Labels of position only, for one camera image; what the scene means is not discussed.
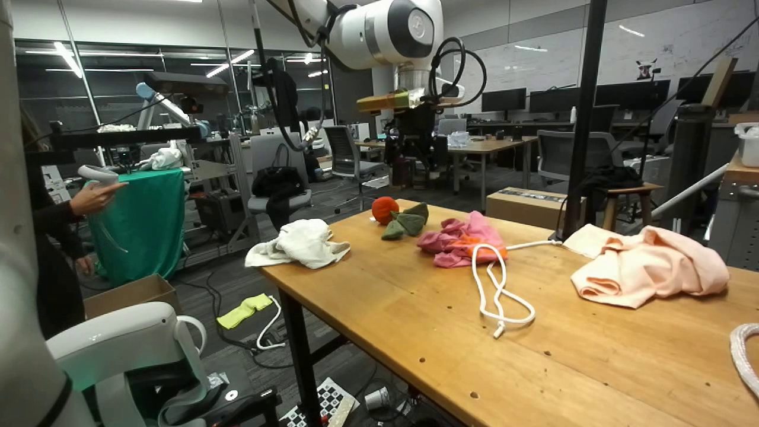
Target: floor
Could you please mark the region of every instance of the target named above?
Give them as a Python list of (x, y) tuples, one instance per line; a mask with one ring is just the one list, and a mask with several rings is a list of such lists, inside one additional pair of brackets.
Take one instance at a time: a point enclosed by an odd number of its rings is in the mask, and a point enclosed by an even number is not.
[[(495, 192), (506, 185), (520, 185), (521, 175), (513, 166), (520, 164), (520, 154), (506, 156), (489, 166), (486, 189)], [(323, 183), (314, 183), (314, 205), (302, 210), (299, 215), (340, 221), (357, 210), (355, 202), (349, 202), (349, 194), (355, 192), (353, 183), (327, 177)], [(427, 183), (424, 188), (414, 188), (406, 192), (406, 196), (414, 196), (420, 202), (451, 205), (461, 210), (480, 209), (480, 166), (464, 172), (463, 188), (457, 194), (451, 192), (448, 181)], [(250, 393), (257, 393), (266, 387), (274, 387), (283, 396), (278, 412), (284, 415), (299, 399), (293, 372), (290, 367), (290, 351), (273, 348), (263, 354), (251, 354), (257, 335), (273, 317), (274, 309), (266, 309), (254, 317), (238, 325), (232, 332), (221, 337), (215, 319), (221, 312), (234, 309), (242, 298), (257, 293), (274, 293), (274, 290), (266, 283), (258, 271), (250, 271), (242, 265), (242, 256), (232, 254), (197, 267), (180, 271), (171, 278), (177, 291), (180, 312), (195, 315), (208, 330), (208, 344), (203, 351), (203, 363), (208, 372), (222, 372), (231, 380), (231, 389), (238, 390), (240, 399), (226, 402), (221, 401), (219, 409), (240, 406)], [(320, 345), (335, 330), (324, 323), (305, 312), (305, 328), (310, 337), (310, 348)], [(278, 319), (266, 342), (283, 342), (288, 335), (284, 323)], [(353, 409), (349, 417), (349, 427), (371, 427), (371, 425), (457, 425), (451, 415), (436, 407), (424, 396), (410, 396), (406, 385), (384, 370), (368, 354), (355, 348), (353, 344), (344, 344), (340, 351), (327, 356), (315, 367), (317, 382), (333, 377), (340, 387), (353, 393), (357, 401), (366, 393), (386, 387), (391, 390), (391, 402), (384, 409), (366, 412)]]

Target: person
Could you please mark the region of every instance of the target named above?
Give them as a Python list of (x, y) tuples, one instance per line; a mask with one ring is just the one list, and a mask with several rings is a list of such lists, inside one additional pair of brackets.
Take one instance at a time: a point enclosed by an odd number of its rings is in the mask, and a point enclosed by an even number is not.
[(89, 214), (110, 205), (118, 183), (86, 188), (72, 202), (55, 204), (48, 194), (41, 164), (36, 160), (36, 140), (24, 125), (25, 177), (36, 227), (37, 254), (37, 323), (43, 337), (52, 337), (86, 319), (81, 274), (89, 274), (93, 265), (72, 226)]

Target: white cloth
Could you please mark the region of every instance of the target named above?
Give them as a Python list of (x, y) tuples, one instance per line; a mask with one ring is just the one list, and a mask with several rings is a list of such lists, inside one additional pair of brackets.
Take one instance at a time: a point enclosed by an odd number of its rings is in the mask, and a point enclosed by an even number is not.
[(251, 246), (245, 256), (247, 267), (263, 267), (299, 260), (305, 267), (324, 267), (341, 260), (350, 245), (329, 242), (333, 230), (320, 218), (288, 222), (270, 242)]

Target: cardboard box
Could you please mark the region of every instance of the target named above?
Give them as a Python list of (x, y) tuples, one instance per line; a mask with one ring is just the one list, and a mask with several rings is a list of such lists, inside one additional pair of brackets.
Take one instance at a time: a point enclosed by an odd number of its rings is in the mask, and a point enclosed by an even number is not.
[(177, 309), (176, 290), (162, 274), (146, 274), (135, 283), (126, 283), (120, 287), (87, 297), (86, 315), (94, 317), (144, 302), (165, 302)]
[(502, 188), (489, 194), (489, 215), (506, 218), (514, 222), (538, 226), (556, 230), (559, 226), (559, 214), (565, 214), (566, 194), (559, 192), (541, 192), (527, 188)]

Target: pink towel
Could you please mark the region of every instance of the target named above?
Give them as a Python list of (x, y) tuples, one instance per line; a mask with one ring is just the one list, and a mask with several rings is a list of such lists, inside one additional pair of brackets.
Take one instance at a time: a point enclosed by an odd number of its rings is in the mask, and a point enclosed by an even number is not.
[(679, 233), (643, 227), (636, 236), (605, 235), (605, 240), (589, 240), (597, 235), (592, 226), (579, 233), (586, 236), (571, 235), (566, 246), (601, 254), (571, 274), (583, 298), (637, 309), (653, 297), (707, 297), (729, 290), (729, 265), (720, 256)]
[[(424, 254), (432, 254), (435, 265), (442, 265), (442, 267), (469, 265), (473, 252), (476, 245), (493, 245), (500, 249), (500, 256), (506, 258), (502, 236), (480, 210), (473, 210), (464, 221), (445, 218), (442, 222), (442, 230), (424, 233), (418, 240), (418, 246)], [(493, 264), (493, 260), (495, 260), (493, 252), (476, 252), (476, 264)]]

